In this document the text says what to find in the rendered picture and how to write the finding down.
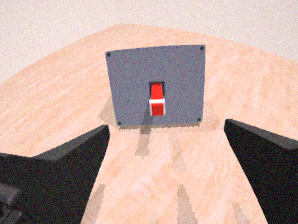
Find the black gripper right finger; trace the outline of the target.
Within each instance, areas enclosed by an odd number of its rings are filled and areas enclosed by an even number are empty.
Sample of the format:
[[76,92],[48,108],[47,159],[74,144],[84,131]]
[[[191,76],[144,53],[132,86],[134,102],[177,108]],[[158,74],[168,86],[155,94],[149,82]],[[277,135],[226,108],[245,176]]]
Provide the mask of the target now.
[[267,224],[297,224],[298,140],[225,119],[223,132]]

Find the red square peg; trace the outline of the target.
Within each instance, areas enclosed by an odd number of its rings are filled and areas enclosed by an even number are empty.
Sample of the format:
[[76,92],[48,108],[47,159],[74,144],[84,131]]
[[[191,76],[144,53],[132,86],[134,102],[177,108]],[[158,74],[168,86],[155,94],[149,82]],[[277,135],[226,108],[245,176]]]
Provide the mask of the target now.
[[150,116],[165,115],[165,103],[162,99],[161,83],[152,83],[152,97],[149,100]]

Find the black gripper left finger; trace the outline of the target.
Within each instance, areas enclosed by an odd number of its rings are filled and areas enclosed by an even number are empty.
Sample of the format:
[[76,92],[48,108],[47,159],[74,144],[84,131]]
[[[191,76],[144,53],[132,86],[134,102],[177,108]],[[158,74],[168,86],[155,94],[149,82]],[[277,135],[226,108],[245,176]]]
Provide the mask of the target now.
[[110,141],[108,125],[37,156],[0,153],[0,184],[20,188],[49,224],[81,224]]

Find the grey sloped panel with square hole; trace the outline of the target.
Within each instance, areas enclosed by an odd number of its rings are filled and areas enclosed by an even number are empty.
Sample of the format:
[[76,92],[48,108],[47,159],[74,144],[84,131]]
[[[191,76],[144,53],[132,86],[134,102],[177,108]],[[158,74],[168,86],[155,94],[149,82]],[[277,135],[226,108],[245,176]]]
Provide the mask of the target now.
[[[205,44],[105,51],[117,127],[202,123]],[[165,115],[150,116],[152,83],[161,83]]]

